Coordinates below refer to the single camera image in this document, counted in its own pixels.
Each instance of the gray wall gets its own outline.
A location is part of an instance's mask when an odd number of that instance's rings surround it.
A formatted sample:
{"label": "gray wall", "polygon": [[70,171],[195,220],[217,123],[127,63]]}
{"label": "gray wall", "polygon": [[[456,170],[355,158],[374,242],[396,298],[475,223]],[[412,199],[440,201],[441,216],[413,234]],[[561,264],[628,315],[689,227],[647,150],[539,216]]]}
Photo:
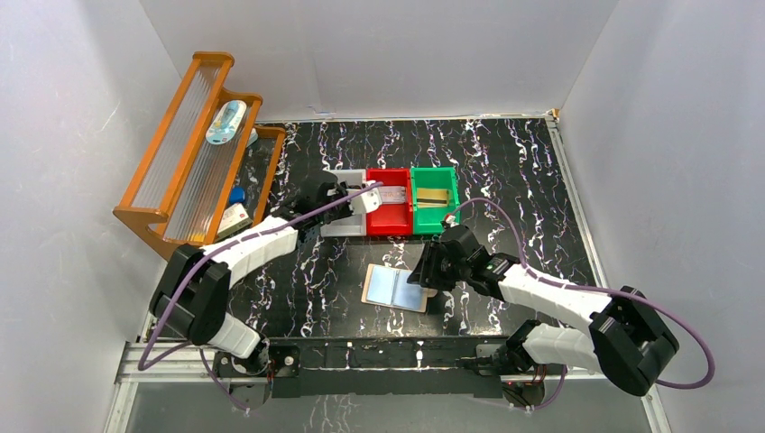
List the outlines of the gray wall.
{"label": "gray wall", "polygon": [[[765,4],[622,0],[561,114],[609,283],[714,349],[710,386],[659,390],[676,432],[765,430],[763,106]],[[699,379],[700,350],[681,345],[665,378]]]}
{"label": "gray wall", "polygon": [[194,51],[230,51],[227,83],[285,120],[561,107],[617,2],[141,3],[179,71]]}
{"label": "gray wall", "polygon": [[137,0],[0,5],[3,432],[103,429],[162,264],[111,208],[179,82]]}

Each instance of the black patterned tabletop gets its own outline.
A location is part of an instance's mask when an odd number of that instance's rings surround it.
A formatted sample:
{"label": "black patterned tabletop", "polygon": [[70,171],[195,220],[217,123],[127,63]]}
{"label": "black patterned tabletop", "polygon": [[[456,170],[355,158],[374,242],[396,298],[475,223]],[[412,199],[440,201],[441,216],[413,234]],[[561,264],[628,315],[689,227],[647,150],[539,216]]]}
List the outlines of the black patterned tabletop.
{"label": "black patterned tabletop", "polygon": [[[593,283],[571,202],[544,119],[364,121],[280,125],[287,139],[270,205],[308,170],[456,168],[460,201],[487,197],[517,221],[522,253],[544,272]],[[238,184],[258,197],[255,173],[266,142],[245,155]],[[256,203],[248,205],[254,211]],[[462,213],[479,242],[517,255],[512,231],[480,205]],[[361,302],[370,263],[412,269],[422,236],[319,238],[274,260],[232,288],[229,311],[267,336],[509,335],[535,312],[458,286],[430,299],[425,313]]]}

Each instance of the wooden shelf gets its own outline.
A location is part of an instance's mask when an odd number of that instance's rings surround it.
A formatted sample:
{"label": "wooden shelf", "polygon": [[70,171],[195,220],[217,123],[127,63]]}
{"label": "wooden shelf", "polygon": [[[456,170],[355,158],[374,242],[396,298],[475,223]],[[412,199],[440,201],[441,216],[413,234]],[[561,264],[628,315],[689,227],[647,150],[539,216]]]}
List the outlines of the wooden shelf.
{"label": "wooden shelf", "polygon": [[[180,82],[133,179],[114,214],[165,259],[181,244],[212,244],[234,186],[244,149],[263,98],[224,88],[234,58],[224,52],[197,52]],[[226,144],[211,145],[205,132],[228,101],[247,104],[244,125]],[[276,139],[255,224],[263,218],[286,133],[256,127],[259,136]]]}

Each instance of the purple cable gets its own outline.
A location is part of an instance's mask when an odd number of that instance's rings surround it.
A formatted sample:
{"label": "purple cable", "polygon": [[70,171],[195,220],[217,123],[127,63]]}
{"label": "purple cable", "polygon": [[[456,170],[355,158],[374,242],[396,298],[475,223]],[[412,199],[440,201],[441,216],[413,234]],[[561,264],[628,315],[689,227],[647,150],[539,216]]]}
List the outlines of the purple cable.
{"label": "purple cable", "polygon": [[[171,314],[172,310],[175,308],[176,304],[178,304],[178,299],[180,299],[180,295],[183,293],[183,291],[189,285],[189,283],[191,282],[191,279],[194,278],[194,275],[197,274],[199,269],[201,269],[202,266],[205,263],[209,262],[213,257],[221,254],[222,252],[231,249],[236,244],[240,244],[241,242],[249,241],[251,239],[254,239],[255,237],[271,235],[271,234],[276,233],[276,232],[278,232],[280,230],[284,230],[287,227],[294,226],[294,225],[296,225],[296,224],[298,224],[298,223],[300,223],[302,221],[305,221],[305,220],[307,220],[309,218],[315,217],[318,214],[327,212],[332,207],[335,207],[335,206],[341,205],[341,204],[343,204],[343,203],[345,203],[347,201],[350,201],[350,200],[352,200],[352,199],[354,199],[354,198],[356,198],[356,197],[358,197],[358,196],[360,196],[360,195],[362,195],[362,194],[364,194],[364,193],[366,193],[368,191],[371,191],[372,189],[381,187],[382,184],[383,184],[382,182],[375,182],[372,185],[369,185],[367,187],[359,189],[358,191],[354,192],[353,194],[348,194],[347,196],[345,196],[343,198],[339,198],[339,199],[333,201],[332,203],[329,203],[328,205],[319,207],[318,209],[314,209],[314,210],[308,212],[305,215],[298,216],[297,218],[295,218],[295,219],[293,219],[293,220],[291,220],[291,221],[289,221],[289,222],[287,222],[287,223],[285,223],[285,224],[283,224],[281,226],[278,226],[276,228],[270,228],[270,229],[267,229],[267,230],[263,230],[262,232],[255,233],[255,234],[252,234],[252,235],[244,236],[241,241],[238,240],[238,239],[234,239],[233,241],[231,241],[231,242],[229,242],[227,244],[223,244],[223,245],[219,246],[218,248],[216,248],[215,250],[213,250],[213,251],[207,253],[206,255],[204,255],[198,262],[196,262],[194,264],[194,266],[191,267],[189,272],[186,274],[185,277],[183,277],[183,280],[178,285],[178,288],[172,294],[170,302],[168,303],[168,305],[165,308],[165,310],[162,312],[162,315],[161,315],[159,321],[157,321],[157,326],[154,328],[154,331],[152,332],[152,336],[149,337],[149,341],[146,343],[146,347],[143,349],[143,353],[141,354],[141,358],[138,360],[138,370],[139,371],[144,371],[144,370],[146,370],[148,368],[151,368],[153,365],[157,364],[159,361],[161,361],[167,355],[175,352],[178,349],[181,349],[182,347],[186,347],[187,345],[191,344],[188,341],[180,343],[179,345],[176,345],[176,346],[168,349],[166,352],[158,355],[156,358],[152,359],[151,361],[148,360],[149,353],[152,351],[152,349],[154,348],[154,345],[157,343],[157,338],[159,338],[161,331],[165,328],[165,325],[167,324],[168,318],[170,317],[170,314]],[[216,376],[214,374],[211,374],[210,377],[212,377],[213,380],[216,383],[218,383],[219,386],[221,386],[223,389],[225,389],[223,387],[223,384],[220,383],[220,381],[216,378]]]}
{"label": "purple cable", "polygon": [[[576,284],[562,284],[556,281],[549,280],[543,276],[540,276],[537,273],[537,270],[529,266],[528,261],[526,260],[526,256],[523,253],[523,244],[521,243],[521,237],[519,236],[518,230],[515,228],[515,224],[512,223],[512,220],[507,215],[507,213],[496,203],[489,200],[488,198],[483,197],[476,197],[471,198],[467,200],[465,203],[459,205],[454,211],[452,211],[452,214],[455,214],[459,209],[467,206],[471,203],[476,202],[482,202],[485,203],[495,209],[504,217],[504,219],[507,221],[507,224],[510,226],[510,229],[512,229],[512,233],[515,235],[515,242],[518,245],[518,255],[519,260],[521,261],[521,266],[523,266],[526,269],[526,272],[528,272],[532,277],[536,278],[539,281],[542,281],[548,285],[551,285],[553,287],[558,287],[561,289],[568,289],[568,290],[577,290],[577,291],[590,291],[594,293],[603,293],[606,295],[609,295],[611,297],[620,297],[620,298],[626,298],[635,302],[638,302],[640,304],[643,304],[647,307],[650,307],[652,309],[655,309],[659,313],[667,316],[670,320],[677,323],[686,330],[686,332],[695,339],[695,341],[698,343],[698,345],[701,347],[701,350],[704,352],[704,356],[706,357],[706,375],[699,381],[692,382],[692,383],[674,383],[674,382],[666,382],[662,381],[661,379],[657,379],[656,383],[662,386],[666,386],[668,388],[674,388],[676,390],[694,390],[696,388],[701,388],[702,386],[707,385],[712,381],[712,378],[714,377],[714,371],[716,370],[716,365],[714,363],[714,357],[712,355],[712,349],[709,348],[709,345],[704,341],[704,339],[699,335],[698,331],[693,329],[690,324],[688,324],[683,318],[677,316],[676,314],[667,311],[663,307],[661,307],[659,304],[650,301],[648,299],[642,298],[637,295],[633,295],[631,293],[626,293],[619,290],[613,290],[613,289],[605,289],[602,287],[594,287],[594,286],[580,286]],[[560,376],[560,381],[563,382],[563,375]]]}
{"label": "purple cable", "polygon": [[228,400],[231,401],[234,406],[236,406],[239,410],[244,410],[244,414],[248,415],[250,413],[250,408],[246,404],[239,401],[236,397],[231,395],[231,393],[228,392],[226,389],[226,386],[220,382],[220,379],[217,378],[216,374],[213,373],[213,369],[210,368],[210,364],[207,363],[207,358],[205,357],[205,349],[199,348],[199,357],[202,358],[202,363],[205,365],[205,370],[207,370],[207,374],[213,379],[213,382],[216,383],[217,387],[220,388],[220,391],[222,391],[225,395],[228,396]]}
{"label": "purple cable", "polygon": [[539,404],[539,406],[534,406],[534,410],[540,410],[545,409],[547,406],[550,405],[557,397],[560,395],[560,391],[563,389],[563,382],[566,380],[566,374],[568,373],[568,367],[565,365],[563,366],[563,371],[560,372],[560,380],[558,381],[558,386],[555,387],[555,390],[553,391],[550,398]]}

